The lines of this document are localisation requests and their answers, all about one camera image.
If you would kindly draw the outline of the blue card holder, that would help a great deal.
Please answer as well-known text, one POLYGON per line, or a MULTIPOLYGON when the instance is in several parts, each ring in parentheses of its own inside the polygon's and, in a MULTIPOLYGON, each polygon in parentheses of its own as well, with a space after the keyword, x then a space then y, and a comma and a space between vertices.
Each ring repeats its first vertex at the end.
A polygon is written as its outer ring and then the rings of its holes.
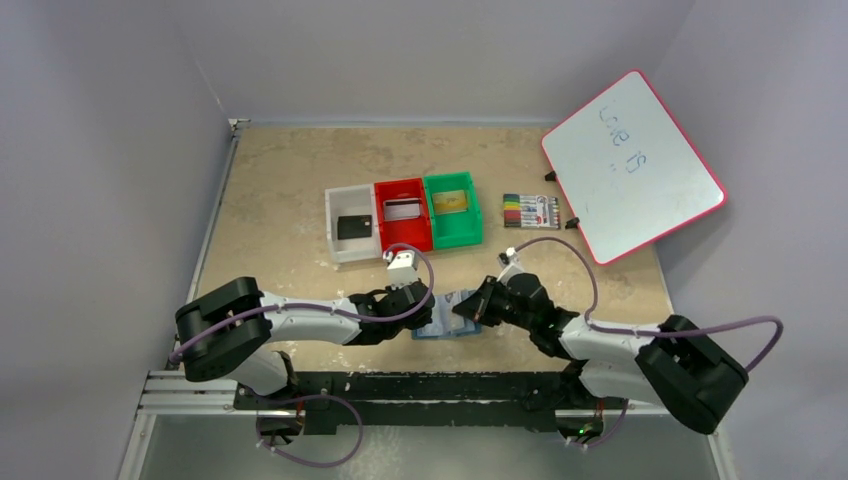
POLYGON ((441 340, 480 334, 482 332, 481 325, 452 311, 456 305, 466 300, 471 294, 471 290, 463 289, 436 295, 431 322, 413 330, 411 338, 413 340, 441 340))

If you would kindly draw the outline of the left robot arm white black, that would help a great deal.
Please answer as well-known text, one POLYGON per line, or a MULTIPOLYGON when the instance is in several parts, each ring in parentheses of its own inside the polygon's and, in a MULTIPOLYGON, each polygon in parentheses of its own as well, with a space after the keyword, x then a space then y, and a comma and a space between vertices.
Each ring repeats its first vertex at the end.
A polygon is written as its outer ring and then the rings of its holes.
POLYGON ((235 380, 261 396, 292 389, 288 355, 267 343, 319 341, 372 346, 403 330, 429 323, 435 305, 431 285, 420 280, 332 301, 286 299, 239 277, 180 307, 179 345, 169 355, 191 382, 235 380))

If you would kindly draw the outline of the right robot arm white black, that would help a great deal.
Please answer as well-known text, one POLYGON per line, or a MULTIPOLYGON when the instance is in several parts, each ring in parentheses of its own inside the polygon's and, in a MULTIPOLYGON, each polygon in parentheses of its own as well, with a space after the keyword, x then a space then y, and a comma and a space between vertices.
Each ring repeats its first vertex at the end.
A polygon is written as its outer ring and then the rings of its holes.
POLYGON ((523 329, 542 353, 569 361, 568 375, 580 390, 662 406, 700 434, 716 430, 749 381, 738 361, 695 335, 695 324, 683 316, 634 329, 614 322, 593 329, 582 314, 555 305, 534 274, 506 282, 487 277, 452 311, 480 325, 523 329))

